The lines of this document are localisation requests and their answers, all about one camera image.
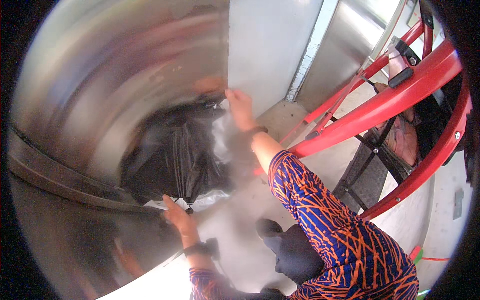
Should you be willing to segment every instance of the black garbage bag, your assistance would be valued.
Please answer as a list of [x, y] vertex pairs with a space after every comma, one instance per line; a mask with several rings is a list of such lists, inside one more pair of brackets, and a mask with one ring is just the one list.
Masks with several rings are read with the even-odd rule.
[[210, 190], [229, 191], [228, 166], [213, 153], [212, 123], [224, 113], [206, 102], [150, 117], [137, 146], [124, 160], [122, 187], [140, 204], [159, 201], [163, 194], [192, 204]]

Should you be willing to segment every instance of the red metal bar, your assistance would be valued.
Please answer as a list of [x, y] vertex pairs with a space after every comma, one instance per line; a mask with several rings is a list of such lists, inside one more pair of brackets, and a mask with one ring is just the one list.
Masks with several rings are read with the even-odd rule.
[[343, 100], [345, 100], [345, 98], [348, 96], [348, 94], [352, 90], [352, 87], [358, 84], [360, 81], [363, 81], [363, 80], [360, 79], [360, 76], [358, 74], [356, 74], [352, 78], [352, 80], [350, 80], [350, 83], [345, 88], [342, 89], [343, 93], [340, 96], [340, 98], [338, 98], [338, 100], [332, 105], [332, 107], [325, 113], [325, 115], [318, 121], [317, 125], [315, 125], [315, 127], [310, 132], [313, 132], [313, 131], [321, 132], [325, 128], [325, 125], [332, 118], [336, 110], [340, 107], [340, 104], [342, 104]]
[[[410, 45], [413, 43], [421, 34], [423, 33], [423, 23], [421, 20], [415, 23], [415, 25], [410, 28], [407, 33], [405, 33], [402, 36], [402, 40], [407, 44]], [[381, 68], [386, 66], [388, 64], [388, 56], [384, 53], [382, 54], [377, 60], [375, 60], [368, 68], [366, 68], [362, 75], [365, 76], [366, 78], [370, 78], [373, 75], [375, 75], [377, 72], [380, 71]], [[354, 83], [353, 87], [351, 88], [351, 91], [354, 91], [357, 89], [361, 84], [363, 83], [363, 80], [358, 80], [357, 82]], [[341, 90], [336, 92], [333, 96], [331, 96], [328, 100], [326, 100], [324, 103], [322, 103], [316, 110], [313, 112], [309, 113], [305, 118], [303, 118], [302, 121], [300, 121], [299, 124], [297, 124], [294, 129], [289, 131], [287, 135], [280, 141], [281, 143], [286, 140], [290, 134], [292, 134], [300, 125], [303, 121], [307, 123], [313, 122], [316, 118], [319, 116], [323, 115], [329, 108], [332, 107], [332, 105], [336, 102], [337, 99], [339, 99], [342, 94], [344, 93], [345, 89], [347, 88], [347, 85], [344, 86]]]
[[467, 113], [470, 112], [471, 107], [470, 102], [470, 93], [467, 88], [466, 80], [464, 79], [452, 117], [437, 144], [412, 174], [410, 174], [399, 186], [377, 204], [360, 215], [364, 220], [371, 220], [403, 201], [438, 170], [453, 152], [465, 132]]
[[428, 27], [426, 24], [423, 25], [423, 55], [422, 59], [427, 57], [432, 52], [433, 47], [433, 29]]
[[387, 88], [347, 115], [325, 127], [322, 133], [289, 150], [298, 157], [320, 152], [399, 114], [442, 87], [462, 70], [448, 40], [414, 68], [412, 77], [395, 89]]
[[435, 262], [446, 262], [450, 258], [432, 258], [432, 257], [422, 257], [421, 259], [426, 261], [435, 261]]

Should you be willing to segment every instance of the black strap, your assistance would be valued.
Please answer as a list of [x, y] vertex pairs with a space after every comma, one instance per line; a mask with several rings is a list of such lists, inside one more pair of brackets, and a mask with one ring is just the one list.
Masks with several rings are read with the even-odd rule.
[[253, 136], [256, 135], [257, 133], [259, 132], [265, 132], [265, 133], [268, 133], [268, 129], [265, 127], [265, 126], [257, 126], [257, 127], [253, 127], [252, 129], [250, 130], [247, 130], [243, 133], [243, 136], [245, 138], [245, 140], [251, 144], [252, 141], [253, 141]]
[[243, 134], [245, 134], [245, 136], [253, 137], [255, 134], [259, 132], [268, 133], [268, 128], [266, 128], [265, 126], [257, 126], [257, 127], [253, 127], [250, 130], [245, 131]]
[[207, 247], [207, 245], [204, 242], [198, 242], [193, 246], [183, 249], [183, 253], [185, 254], [185, 256], [189, 256], [192, 254], [211, 255], [210, 249]]

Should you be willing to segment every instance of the hand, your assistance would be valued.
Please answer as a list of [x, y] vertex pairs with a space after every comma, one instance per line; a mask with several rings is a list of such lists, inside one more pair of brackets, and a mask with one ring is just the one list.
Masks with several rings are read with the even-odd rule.
[[383, 92], [388, 88], [386, 84], [381, 84], [380, 82], [375, 82], [374, 85], [377, 88], [378, 92]]
[[230, 103], [230, 111], [240, 131], [245, 132], [258, 124], [252, 114], [252, 98], [241, 90], [225, 90], [225, 96]]
[[177, 227], [182, 237], [198, 235], [197, 224], [193, 217], [173, 202], [172, 198], [168, 195], [163, 195], [162, 198], [168, 207], [168, 210], [164, 212], [164, 216]]

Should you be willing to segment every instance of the orange pattern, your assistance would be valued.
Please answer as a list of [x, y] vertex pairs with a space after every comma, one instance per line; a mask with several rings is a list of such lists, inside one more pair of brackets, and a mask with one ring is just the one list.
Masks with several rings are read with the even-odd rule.
[[[324, 273], [287, 299], [416, 298], [415, 265], [397, 242], [336, 199], [296, 156], [279, 152], [270, 163], [268, 178], [272, 194], [325, 261]], [[236, 299], [225, 297], [225, 289], [212, 284], [212, 275], [206, 276], [205, 270], [192, 269], [191, 280], [197, 300]]]

